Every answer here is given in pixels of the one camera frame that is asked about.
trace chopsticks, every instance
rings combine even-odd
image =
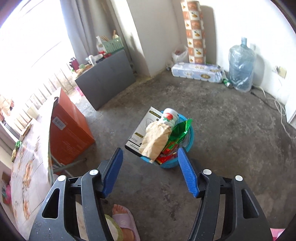
[[[101,39],[105,40],[105,41],[110,41],[105,35],[101,36]]]

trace basket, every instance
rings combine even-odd
[[[116,38],[108,42],[102,42],[106,49],[106,53],[115,53],[123,49],[121,38]]]
[[[184,117],[183,115],[181,115],[181,114],[178,114],[178,115],[179,115],[178,123],[187,120],[187,118]],[[194,131],[193,131],[192,126],[190,126],[188,134],[186,135],[185,139],[182,141],[182,145],[183,145],[183,147],[185,147],[187,152],[192,147],[193,139],[194,139]],[[149,158],[147,158],[147,157],[142,156],[141,159],[143,159],[146,162],[149,162]],[[178,157],[176,157],[172,160],[166,161],[165,163],[161,164],[160,167],[161,168],[173,168],[178,165],[179,165],[179,159],[178,159]]]

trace orange box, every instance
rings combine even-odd
[[[50,123],[51,154],[65,165],[74,161],[95,142],[84,115],[71,102],[66,93],[58,88]]]

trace power cord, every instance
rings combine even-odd
[[[257,89],[261,89],[263,91],[263,94],[265,96],[266,99],[271,99],[271,100],[274,100],[274,104],[276,106],[276,109],[271,107],[269,104],[266,103],[266,101],[264,101],[263,99],[261,99],[260,97],[258,97],[257,95],[255,95],[253,92],[251,92],[252,95],[256,96],[257,98],[261,99],[267,106],[269,106],[271,109],[273,110],[278,110],[278,112],[281,114],[281,125],[283,126],[286,134],[288,135],[288,137],[290,137],[291,139],[296,139],[296,136],[295,137],[292,137],[286,130],[286,127],[285,125],[283,124],[283,116],[286,116],[286,110],[285,110],[285,107],[277,100],[277,95],[279,93],[279,90],[283,87],[280,79],[279,79],[279,82],[281,84],[281,87],[278,89],[278,91],[276,92],[276,97],[275,98],[271,98],[271,97],[266,97],[266,94],[265,94],[265,91],[264,89],[261,87],[261,86],[257,86],[257,85],[253,85],[255,88]]]

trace pink slipper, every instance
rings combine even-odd
[[[114,214],[112,218],[115,220],[115,222],[119,225],[120,228],[130,229],[131,231],[133,231],[135,241],[140,241],[140,236],[136,227],[135,220],[133,219],[133,215],[126,207],[124,207],[124,209],[128,213]]]

